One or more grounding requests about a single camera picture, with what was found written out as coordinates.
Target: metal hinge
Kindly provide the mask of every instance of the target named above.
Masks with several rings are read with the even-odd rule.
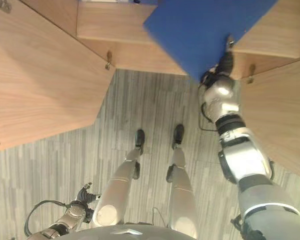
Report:
[[[11,12],[11,4],[7,0],[0,0],[0,9],[5,13],[9,14]]]
[[[110,70],[110,65],[111,65],[111,62],[112,62],[112,52],[111,51],[107,52],[106,58],[107,58],[107,63],[106,63],[104,68],[109,71]]]

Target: wooden shelf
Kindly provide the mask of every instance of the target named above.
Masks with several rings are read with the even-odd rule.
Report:
[[[151,5],[79,2],[77,36],[81,39],[153,44],[143,22]],[[236,45],[238,53],[300,57],[300,0],[279,0]]]

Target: cabinet door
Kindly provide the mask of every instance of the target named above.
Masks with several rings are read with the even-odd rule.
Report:
[[[270,158],[300,175],[300,61],[242,82],[242,113]]]
[[[0,9],[0,150],[91,125],[115,68],[19,0]]]

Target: robot leg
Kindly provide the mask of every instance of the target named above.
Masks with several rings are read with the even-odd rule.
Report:
[[[96,227],[123,222],[132,178],[139,178],[140,164],[138,159],[140,155],[141,150],[137,147],[130,151],[125,161],[107,183],[93,213],[92,220]]]
[[[169,167],[166,177],[167,182],[172,183],[168,227],[197,239],[196,204],[185,166],[184,152],[181,148],[176,147],[172,157],[172,165]]]

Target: robot forearm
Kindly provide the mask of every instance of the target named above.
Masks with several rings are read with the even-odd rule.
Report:
[[[223,174],[238,186],[241,235],[246,240],[300,240],[300,212],[272,182],[272,165],[233,99],[233,81],[226,74],[207,75],[203,110],[219,133]]]

